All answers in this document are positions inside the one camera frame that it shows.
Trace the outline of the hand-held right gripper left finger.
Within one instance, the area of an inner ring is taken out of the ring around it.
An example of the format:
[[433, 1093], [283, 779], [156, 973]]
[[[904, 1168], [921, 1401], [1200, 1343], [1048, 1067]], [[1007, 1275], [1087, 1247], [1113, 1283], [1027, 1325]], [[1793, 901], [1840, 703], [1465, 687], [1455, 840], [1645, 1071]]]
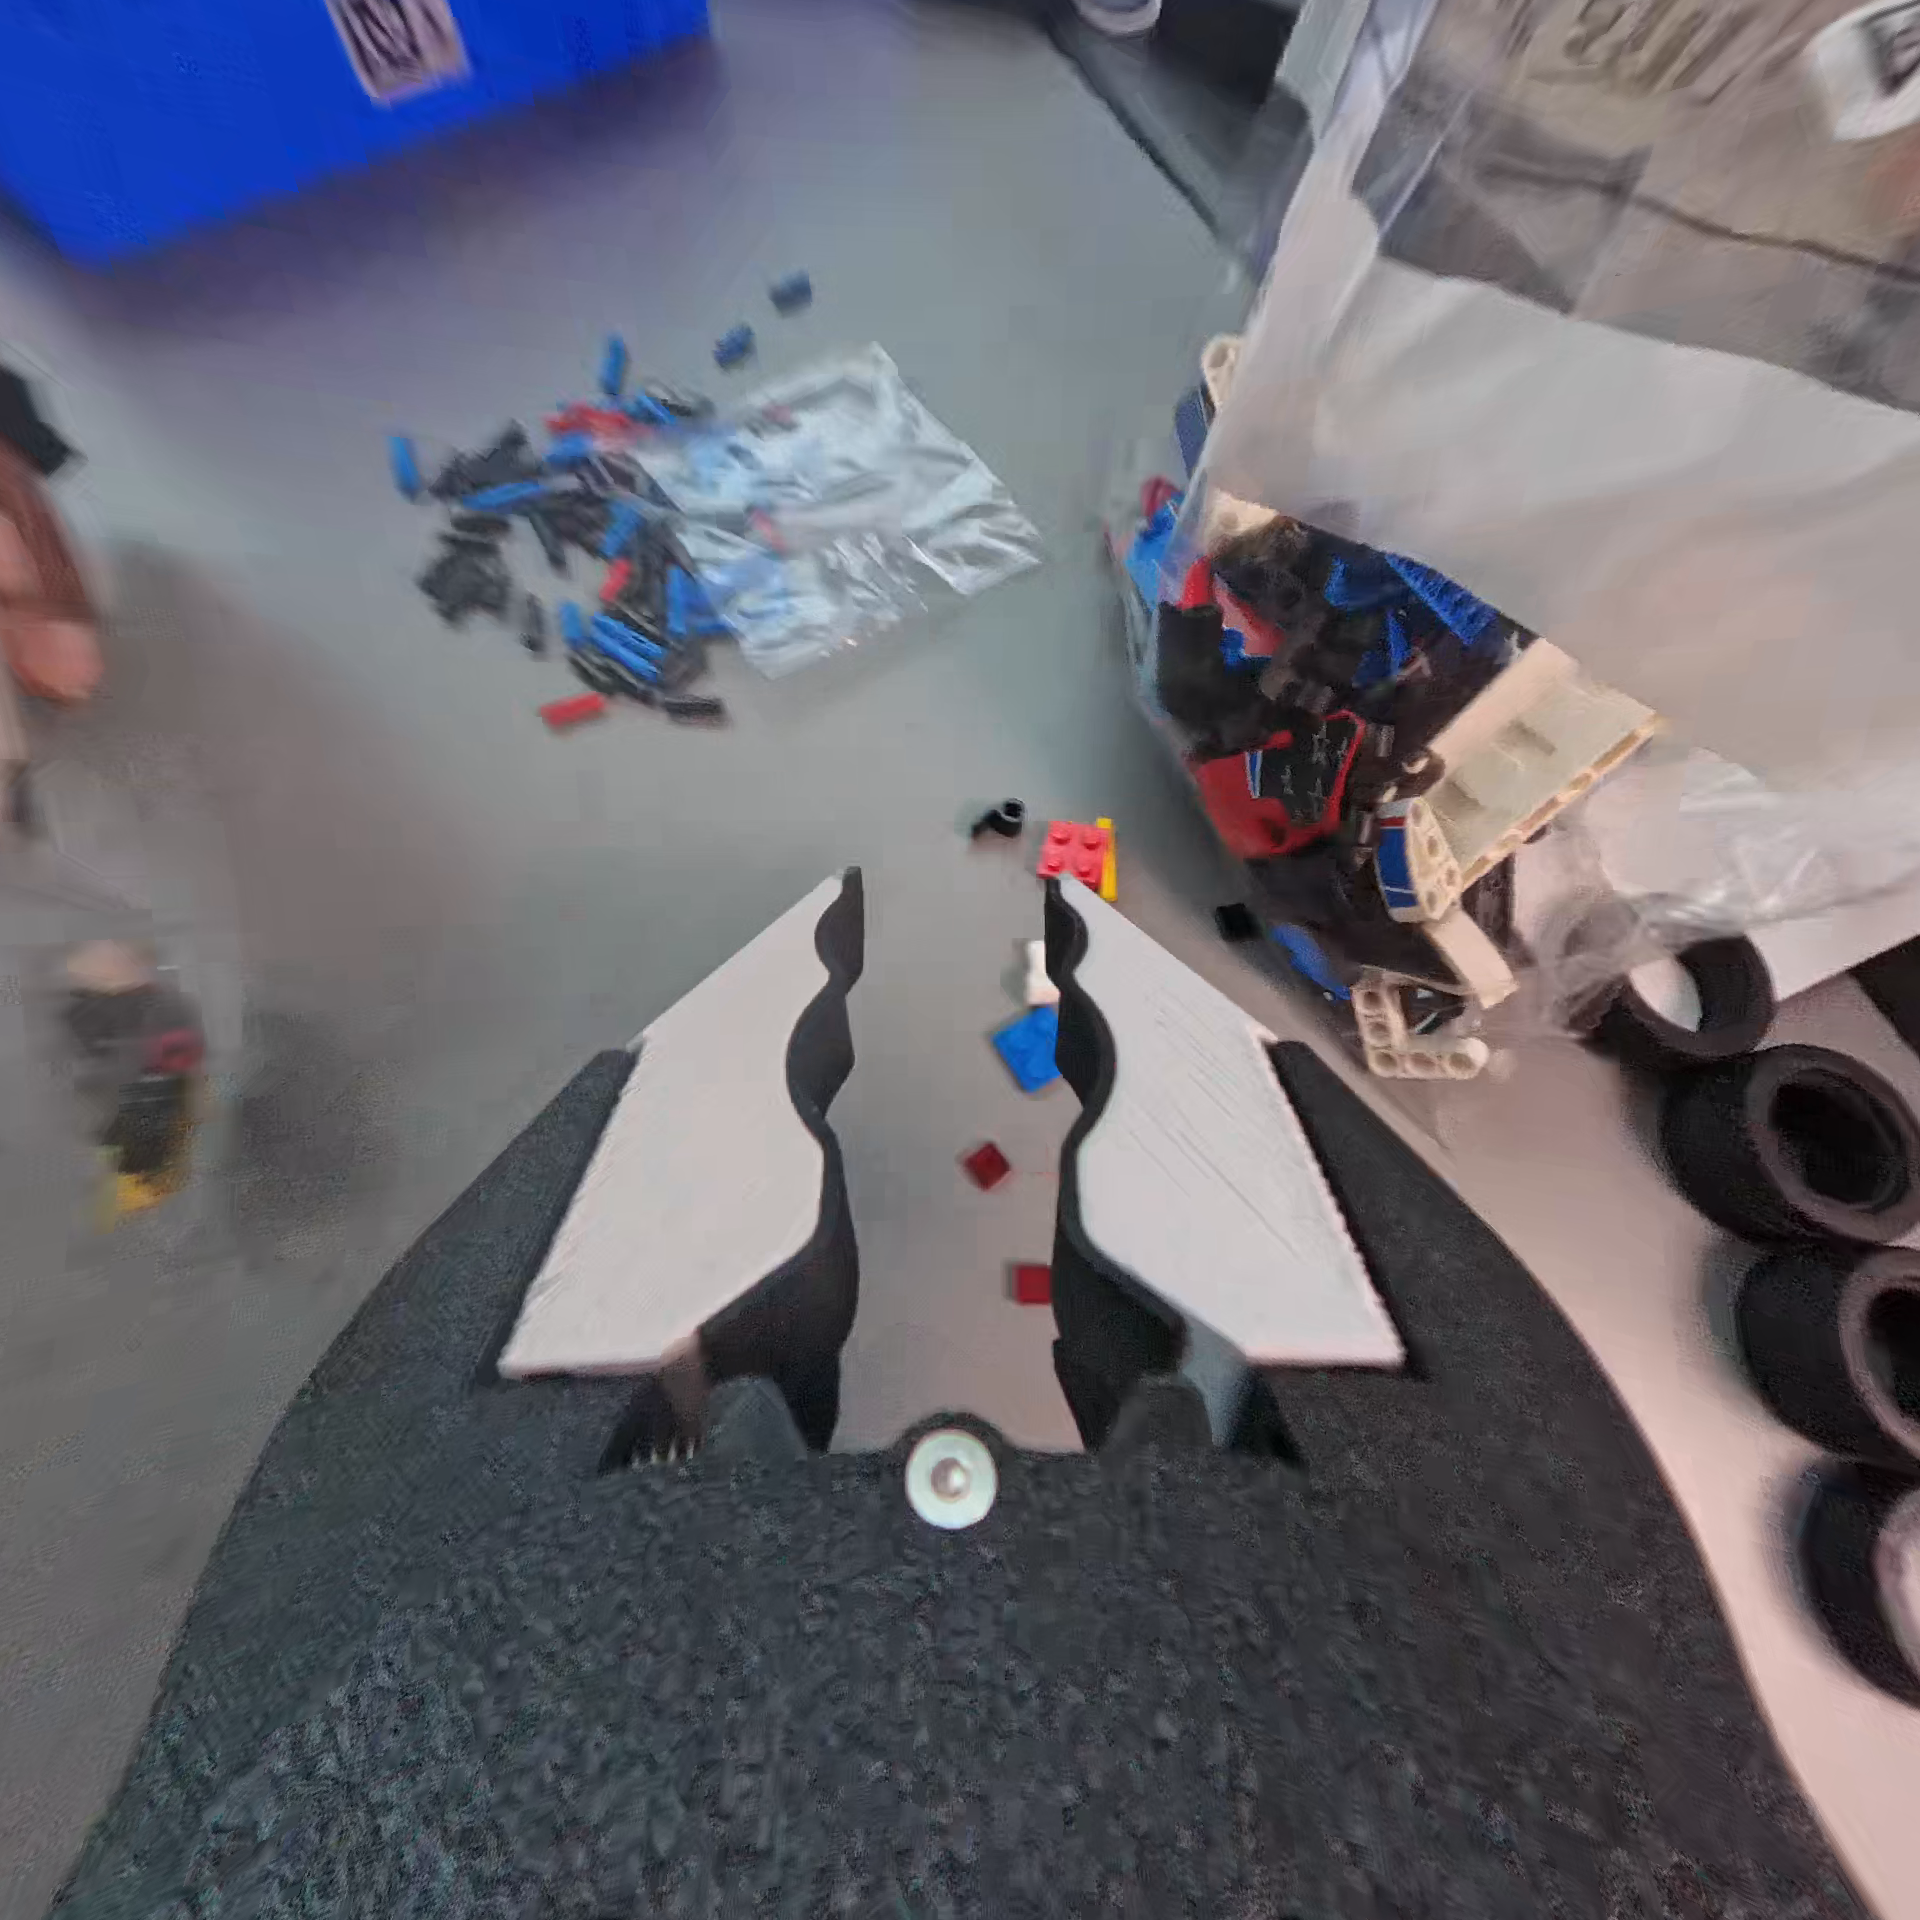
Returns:
[[639, 1032], [501, 1379], [638, 1379], [673, 1411], [758, 1379], [809, 1452], [832, 1448], [859, 1290], [832, 1104], [863, 954], [846, 866]]

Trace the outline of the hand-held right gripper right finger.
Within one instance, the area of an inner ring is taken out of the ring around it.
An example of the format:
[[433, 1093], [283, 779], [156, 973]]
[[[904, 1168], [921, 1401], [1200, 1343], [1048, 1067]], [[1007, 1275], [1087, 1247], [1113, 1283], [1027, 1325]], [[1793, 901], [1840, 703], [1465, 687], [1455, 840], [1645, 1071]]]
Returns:
[[1045, 882], [1076, 1117], [1048, 1255], [1053, 1372], [1085, 1452], [1153, 1379], [1201, 1436], [1262, 1432], [1272, 1375], [1405, 1372], [1405, 1337], [1280, 1076], [1280, 1040], [1071, 879]]

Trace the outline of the grey desk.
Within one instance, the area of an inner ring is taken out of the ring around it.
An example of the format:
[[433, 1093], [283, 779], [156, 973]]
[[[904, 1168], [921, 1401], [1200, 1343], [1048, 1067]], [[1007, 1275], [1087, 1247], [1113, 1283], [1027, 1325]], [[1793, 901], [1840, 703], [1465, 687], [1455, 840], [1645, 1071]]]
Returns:
[[[809, 887], [865, 875], [843, 1437], [1071, 1419], [1037, 1313], [1067, 1099], [990, 1032], [1039, 924], [1005, 799], [1108, 812], [1135, 913], [1207, 955], [1208, 840], [1118, 660], [1101, 514], [1221, 291], [1207, 227], [1013, 8], [715, 5], [710, 40], [113, 273], [4, 223], [4, 355], [83, 466], [103, 696], [40, 733], [85, 879], [231, 938], [245, 1026], [203, 1211], [65, 1255], [25, 964], [4, 955], [4, 1915], [110, 1796], [223, 1515], [368, 1290], [596, 1050]], [[393, 433], [473, 443], [609, 335], [727, 391], [886, 351], [1039, 529], [1041, 564], [791, 679], [713, 655], [718, 731], [551, 737], [556, 660], [447, 631]], [[972, 1186], [995, 1141], [1013, 1175]]]

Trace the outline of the person's left hand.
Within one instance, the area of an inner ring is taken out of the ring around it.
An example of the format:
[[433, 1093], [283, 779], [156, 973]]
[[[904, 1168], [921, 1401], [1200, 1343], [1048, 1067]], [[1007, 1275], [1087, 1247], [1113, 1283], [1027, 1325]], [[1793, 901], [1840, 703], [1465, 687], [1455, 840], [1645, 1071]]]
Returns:
[[103, 684], [100, 620], [78, 552], [37, 471], [3, 447], [3, 651], [19, 688], [85, 704]]

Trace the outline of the white holed toy beam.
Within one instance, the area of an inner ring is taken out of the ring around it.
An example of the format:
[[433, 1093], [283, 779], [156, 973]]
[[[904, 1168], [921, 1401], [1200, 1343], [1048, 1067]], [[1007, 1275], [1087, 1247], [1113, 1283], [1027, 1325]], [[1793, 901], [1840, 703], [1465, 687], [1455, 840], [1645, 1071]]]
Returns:
[[1422, 1084], [1470, 1084], [1492, 1061], [1477, 1036], [1454, 1028], [1417, 1036], [1408, 1026], [1405, 995], [1389, 978], [1358, 978], [1351, 985], [1351, 1015], [1361, 1064], [1373, 1076]]

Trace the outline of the blue plastic bin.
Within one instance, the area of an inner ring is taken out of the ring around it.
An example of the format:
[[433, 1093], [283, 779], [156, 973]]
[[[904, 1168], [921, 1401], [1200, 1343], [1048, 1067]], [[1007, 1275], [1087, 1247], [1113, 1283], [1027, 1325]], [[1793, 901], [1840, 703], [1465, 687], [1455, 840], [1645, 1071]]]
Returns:
[[707, 3], [4, 3], [4, 207], [99, 266], [709, 31]]

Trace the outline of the white blue red striped panel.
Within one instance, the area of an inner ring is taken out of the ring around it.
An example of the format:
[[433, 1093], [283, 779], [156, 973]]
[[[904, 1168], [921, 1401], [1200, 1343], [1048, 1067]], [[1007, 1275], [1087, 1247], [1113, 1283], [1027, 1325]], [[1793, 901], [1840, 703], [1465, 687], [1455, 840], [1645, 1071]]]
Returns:
[[1423, 799], [1389, 801], [1373, 817], [1373, 874], [1385, 914], [1427, 927], [1451, 914], [1467, 882], [1446, 832]]

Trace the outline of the red star-print toy panel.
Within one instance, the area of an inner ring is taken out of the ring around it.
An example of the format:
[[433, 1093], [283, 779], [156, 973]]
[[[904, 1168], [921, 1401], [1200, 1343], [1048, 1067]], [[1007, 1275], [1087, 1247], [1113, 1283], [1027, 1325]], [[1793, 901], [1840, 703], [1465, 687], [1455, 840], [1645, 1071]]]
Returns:
[[1352, 712], [1284, 712], [1252, 748], [1191, 756], [1191, 783], [1223, 849], [1259, 861], [1331, 840], [1365, 733]]

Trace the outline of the black toy tyre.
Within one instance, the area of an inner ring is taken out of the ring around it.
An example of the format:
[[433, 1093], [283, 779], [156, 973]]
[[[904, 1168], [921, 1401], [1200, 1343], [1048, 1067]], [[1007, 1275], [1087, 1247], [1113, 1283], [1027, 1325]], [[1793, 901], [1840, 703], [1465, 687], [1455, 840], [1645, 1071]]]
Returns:
[[1838, 1655], [1917, 1708], [1917, 1469], [1829, 1464], [1807, 1479], [1798, 1578]]
[[1775, 1013], [1771, 976], [1747, 938], [1686, 945], [1624, 972], [1591, 1043], [1641, 1073], [1692, 1073], [1747, 1057]]
[[1743, 1242], [1886, 1247], [1916, 1231], [1916, 1114], [1830, 1047], [1760, 1047], [1670, 1080], [1660, 1148], [1692, 1208]]
[[1797, 1244], [1734, 1296], [1743, 1369], [1791, 1432], [1880, 1467], [1917, 1464], [1917, 1252]]

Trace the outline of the pile of small toy pins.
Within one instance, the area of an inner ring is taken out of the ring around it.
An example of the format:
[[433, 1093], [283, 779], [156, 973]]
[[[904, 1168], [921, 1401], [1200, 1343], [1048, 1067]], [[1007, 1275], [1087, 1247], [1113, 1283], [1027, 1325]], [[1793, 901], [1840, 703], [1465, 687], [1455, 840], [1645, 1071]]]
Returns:
[[707, 394], [635, 370], [609, 335], [592, 391], [551, 407], [539, 428], [507, 421], [471, 447], [430, 450], [388, 434], [403, 500], [437, 517], [416, 589], [441, 626], [492, 620], [568, 687], [539, 703], [551, 737], [614, 712], [673, 729], [718, 731], [732, 713], [709, 688], [709, 655], [736, 636], [715, 562], [692, 556], [692, 507], [665, 481], [669, 458], [721, 447]]

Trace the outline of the large white toy panel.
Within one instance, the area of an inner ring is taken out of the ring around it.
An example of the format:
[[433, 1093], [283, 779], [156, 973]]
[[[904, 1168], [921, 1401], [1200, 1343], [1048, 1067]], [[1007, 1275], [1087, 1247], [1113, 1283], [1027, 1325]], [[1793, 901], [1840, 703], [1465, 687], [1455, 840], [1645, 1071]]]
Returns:
[[1423, 803], [1461, 885], [1501, 866], [1662, 727], [1551, 640], [1520, 649], [1428, 748], [1443, 775]]

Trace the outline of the heap of mixed toy bricks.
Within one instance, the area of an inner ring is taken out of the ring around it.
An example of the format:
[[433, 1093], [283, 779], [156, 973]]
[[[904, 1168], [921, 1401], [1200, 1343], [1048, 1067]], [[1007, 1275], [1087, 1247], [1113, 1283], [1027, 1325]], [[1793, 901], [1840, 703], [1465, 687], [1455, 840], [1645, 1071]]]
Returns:
[[1365, 976], [1403, 987], [1412, 1033], [1454, 1028], [1485, 1043], [1484, 1020], [1520, 991], [1513, 861], [1540, 832], [1465, 887], [1451, 914], [1412, 927], [1385, 914], [1373, 817], [1389, 801], [1427, 796], [1443, 775], [1430, 741], [1540, 639], [1428, 564], [1204, 481], [1239, 346], [1216, 337], [1201, 351], [1173, 425], [1184, 481], [1150, 479], [1131, 536], [1110, 545], [1128, 595], [1143, 704], [1196, 801], [1191, 756], [1252, 748], [1284, 712], [1355, 713], [1366, 733], [1331, 840], [1259, 861], [1223, 849], [1241, 875], [1231, 903], [1245, 903], [1263, 927], [1259, 943], [1236, 946], [1278, 955], [1348, 1020], [1355, 1043], [1351, 985]]

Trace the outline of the red black yellow toy parts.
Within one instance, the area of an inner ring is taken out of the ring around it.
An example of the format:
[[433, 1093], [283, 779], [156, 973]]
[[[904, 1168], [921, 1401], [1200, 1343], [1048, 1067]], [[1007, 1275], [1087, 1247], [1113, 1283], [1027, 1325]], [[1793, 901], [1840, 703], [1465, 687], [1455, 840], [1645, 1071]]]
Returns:
[[185, 1188], [208, 1103], [198, 1007], [149, 945], [65, 952], [59, 1028], [100, 1164], [100, 1217], [119, 1228]]

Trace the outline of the small empty clear bag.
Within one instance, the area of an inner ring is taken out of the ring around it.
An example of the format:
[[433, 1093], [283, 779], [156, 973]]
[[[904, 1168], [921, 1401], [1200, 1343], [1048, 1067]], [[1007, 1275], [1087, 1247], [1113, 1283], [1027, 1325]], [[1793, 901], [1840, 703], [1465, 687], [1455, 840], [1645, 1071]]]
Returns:
[[635, 450], [692, 584], [767, 682], [1041, 564], [1039, 530], [875, 343]]

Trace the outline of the large clear plastic bag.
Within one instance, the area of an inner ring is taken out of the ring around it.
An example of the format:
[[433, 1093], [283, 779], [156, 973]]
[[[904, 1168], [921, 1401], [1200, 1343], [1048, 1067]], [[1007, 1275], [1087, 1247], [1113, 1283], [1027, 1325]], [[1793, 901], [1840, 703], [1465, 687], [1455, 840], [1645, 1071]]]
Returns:
[[1916, 938], [1916, 5], [1291, 5], [1216, 489], [1662, 731], [1511, 866], [1517, 1004]]

